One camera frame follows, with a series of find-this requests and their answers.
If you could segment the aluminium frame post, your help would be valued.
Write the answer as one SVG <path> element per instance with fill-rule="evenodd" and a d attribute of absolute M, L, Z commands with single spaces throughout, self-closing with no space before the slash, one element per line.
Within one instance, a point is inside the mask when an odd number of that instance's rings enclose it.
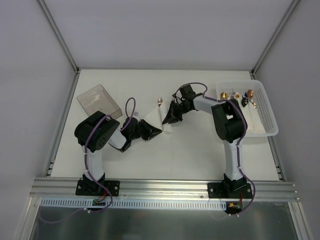
<path fill-rule="evenodd" d="M 46 1 L 45 0 L 36 0 L 36 2 L 38 4 L 39 8 L 41 9 L 46 21 L 48 22 L 48 25 L 51 28 L 55 38 L 57 39 L 62 51 L 64 52 L 71 68 L 73 69 L 73 71 L 75 73 L 78 73 L 79 67 L 78 67 L 78 65 L 77 65 L 77 63 L 76 63 L 76 61 L 75 61 L 75 59 L 74 59 L 74 57 L 68 47 L 68 45 L 67 45 L 67 43 L 66 43 L 66 41 L 65 41 L 65 39 L 59 29 Z"/>
<path fill-rule="evenodd" d="M 268 40 L 266 46 L 264 47 L 262 53 L 260 54 L 259 58 L 257 59 L 254 67 L 252 68 L 250 72 L 250 76 L 252 79 L 256 79 L 257 73 L 264 63 L 265 59 L 269 55 L 269 53 L 272 51 L 273 47 L 275 46 L 278 38 L 280 37 L 281 33 L 285 29 L 286 25 L 288 24 L 290 18 L 296 11 L 298 5 L 300 4 L 301 0 L 292 0 L 285 10 L 283 16 L 281 17 L 279 23 L 277 24 L 275 30 L 273 31 L 270 39 Z"/>

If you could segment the white paper napkin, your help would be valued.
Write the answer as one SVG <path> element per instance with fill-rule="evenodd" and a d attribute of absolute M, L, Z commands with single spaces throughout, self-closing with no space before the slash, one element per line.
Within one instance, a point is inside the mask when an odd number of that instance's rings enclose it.
<path fill-rule="evenodd" d="M 161 130 L 165 134 L 172 133 L 172 127 L 170 123 L 163 123 L 167 116 L 168 108 L 165 103 L 155 107 L 149 114 L 147 114 L 143 120 L 149 125 Z"/>

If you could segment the gold fork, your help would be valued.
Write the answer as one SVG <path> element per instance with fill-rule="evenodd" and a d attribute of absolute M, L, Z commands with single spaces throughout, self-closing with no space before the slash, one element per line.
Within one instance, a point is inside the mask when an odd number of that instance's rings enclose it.
<path fill-rule="evenodd" d="M 161 107 L 162 103 L 163 103 L 163 98 L 162 97 L 158 98 L 157 99 L 157 105 L 158 105 L 159 108 Z"/>

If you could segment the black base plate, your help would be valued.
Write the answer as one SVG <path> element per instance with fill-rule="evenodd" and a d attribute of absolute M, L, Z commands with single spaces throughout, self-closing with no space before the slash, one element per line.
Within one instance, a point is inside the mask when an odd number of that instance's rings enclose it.
<path fill-rule="evenodd" d="M 207 192 L 210 199 L 251 199 L 253 197 L 253 191 L 249 183 L 233 188 L 225 181 L 209 182 Z"/>
<path fill-rule="evenodd" d="M 119 196 L 120 191 L 120 181 L 118 180 L 105 180 L 100 179 L 98 181 L 101 185 L 103 185 L 106 189 L 109 190 L 110 194 L 113 197 Z M 105 193 L 105 189 L 100 185 L 96 184 L 94 181 L 82 177 L 77 181 L 77 186 L 75 190 L 76 196 L 95 196 L 101 197 Z"/>

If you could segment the white plastic basket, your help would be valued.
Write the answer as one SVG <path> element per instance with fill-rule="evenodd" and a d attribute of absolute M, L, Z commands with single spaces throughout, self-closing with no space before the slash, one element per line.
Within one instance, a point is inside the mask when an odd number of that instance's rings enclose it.
<path fill-rule="evenodd" d="M 257 111 L 262 122 L 262 125 L 265 129 L 265 133 L 254 133 L 246 131 L 246 138 L 254 138 L 254 137 L 269 137 L 275 136 L 279 132 L 279 128 L 268 99 L 267 93 L 264 89 L 263 84 L 258 80 L 222 80 L 216 83 L 216 95 L 220 100 L 220 94 L 222 92 L 226 92 L 230 95 L 233 92 L 240 93 L 241 97 L 237 100 L 239 103 L 240 109 L 241 106 L 241 98 L 243 95 L 247 97 L 247 91 L 253 90 L 253 101 L 256 103 Z"/>

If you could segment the transparent brown plastic tray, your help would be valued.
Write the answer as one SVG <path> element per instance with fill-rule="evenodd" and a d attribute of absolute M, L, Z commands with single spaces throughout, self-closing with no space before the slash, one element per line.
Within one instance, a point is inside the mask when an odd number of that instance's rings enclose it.
<path fill-rule="evenodd" d="M 97 111 L 111 115 L 113 119 L 118 119 L 123 115 L 121 108 L 101 84 L 78 95 L 76 99 L 88 116 Z"/>

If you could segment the left aluminium frame post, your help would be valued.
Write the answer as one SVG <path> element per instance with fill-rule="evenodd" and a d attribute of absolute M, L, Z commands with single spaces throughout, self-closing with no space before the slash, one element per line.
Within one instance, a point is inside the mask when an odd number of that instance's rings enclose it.
<path fill-rule="evenodd" d="M 75 59 L 74 59 L 74 57 L 68 47 L 68 45 L 67 45 L 67 43 L 66 43 L 66 41 L 65 41 L 65 39 L 59 29 L 46 1 L 45 0 L 36 0 L 36 2 L 38 4 L 39 8 L 41 9 L 46 21 L 48 22 L 48 25 L 51 28 L 55 38 L 57 39 L 62 51 L 64 52 L 71 68 L 73 69 L 73 71 L 75 73 L 78 73 L 79 67 L 78 67 L 78 65 L 77 65 L 77 63 L 76 63 L 76 61 L 75 61 Z"/>

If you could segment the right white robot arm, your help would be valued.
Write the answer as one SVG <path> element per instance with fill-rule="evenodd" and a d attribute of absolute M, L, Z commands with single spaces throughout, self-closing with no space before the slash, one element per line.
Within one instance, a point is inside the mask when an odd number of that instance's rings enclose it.
<path fill-rule="evenodd" d="M 177 94 L 172 95 L 168 112 L 163 124 L 181 122 L 183 115 L 190 111 L 202 111 L 211 114 L 218 137 L 223 141 L 225 152 L 225 173 L 223 175 L 223 190 L 230 197 L 235 198 L 247 184 L 242 170 L 242 140 L 247 132 L 247 122 L 237 100 L 218 100 L 208 97 L 205 93 L 196 93 L 191 84 L 184 84 Z"/>

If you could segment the aluminium front rail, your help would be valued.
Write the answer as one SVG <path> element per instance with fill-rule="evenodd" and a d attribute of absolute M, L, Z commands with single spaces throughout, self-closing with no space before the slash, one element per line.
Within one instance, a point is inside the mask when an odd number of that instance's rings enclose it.
<path fill-rule="evenodd" d="M 120 179 L 120 199 L 208 200 L 208 180 Z M 37 177 L 31 197 L 77 197 L 77 178 Z M 287 181 L 255 182 L 256 202 L 300 202 L 296 185 Z"/>

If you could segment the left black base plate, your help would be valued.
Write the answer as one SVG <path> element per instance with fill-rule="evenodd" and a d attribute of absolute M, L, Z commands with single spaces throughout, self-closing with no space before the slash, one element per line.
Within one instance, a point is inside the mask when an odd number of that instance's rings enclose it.
<path fill-rule="evenodd" d="M 118 180 L 105 180 L 100 179 L 98 181 L 101 185 L 103 185 L 106 189 L 109 190 L 110 194 L 113 197 L 119 196 L 120 191 L 120 181 Z M 82 177 L 77 181 L 77 186 L 75 190 L 76 196 L 95 196 L 101 197 L 105 193 L 105 189 L 100 185 L 96 184 L 94 181 Z"/>

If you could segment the right aluminium frame post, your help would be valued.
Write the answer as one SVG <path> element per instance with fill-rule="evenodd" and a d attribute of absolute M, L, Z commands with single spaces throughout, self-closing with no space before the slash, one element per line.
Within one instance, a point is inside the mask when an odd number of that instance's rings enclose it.
<path fill-rule="evenodd" d="M 288 24 L 290 18 L 296 11 L 298 5 L 300 4 L 301 0 L 292 0 L 285 10 L 283 16 L 281 17 L 279 23 L 277 24 L 275 30 L 273 31 L 270 39 L 268 40 L 266 46 L 264 47 L 262 53 L 260 54 L 259 58 L 257 59 L 254 67 L 252 68 L 250 72 L 250 76 L 252 79 L 256 79 L 257 73 L 264 63 L 265 59 L 269 55 L 269 53 L 272 51 L 273 47 L 275 46 L 278 38 L 280 37 L 281 33 L 285 29 L 286 25 Z"/>

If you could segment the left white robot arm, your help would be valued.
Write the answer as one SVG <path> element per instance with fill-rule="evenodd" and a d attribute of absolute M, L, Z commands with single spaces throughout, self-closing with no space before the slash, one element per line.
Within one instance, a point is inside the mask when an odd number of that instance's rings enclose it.
<path fill-rule="evenodd" d="M 162 133 L 160 128 L 133 116 L 125 119 L 122 128 L 119 126 L 116 119 L 98 110 L 75 128 L 74 136 L 84 153 L 83 176 L 89 179 L 87 189 L 93 195 L 101 194 L 105 188 L 102 149 L 106 144 L 123 153 L 132 141 L 149 141 Z"/>

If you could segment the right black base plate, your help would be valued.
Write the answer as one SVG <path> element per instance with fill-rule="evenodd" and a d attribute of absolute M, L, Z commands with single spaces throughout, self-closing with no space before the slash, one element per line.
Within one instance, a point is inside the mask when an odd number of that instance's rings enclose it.
<path fill-rule="evenodd" d="M 233 188 L 225 181 L 209 182 L 207 192 L 210 199 L 251 199 L 253 197 L 253 191 L 249 183 Z"/>

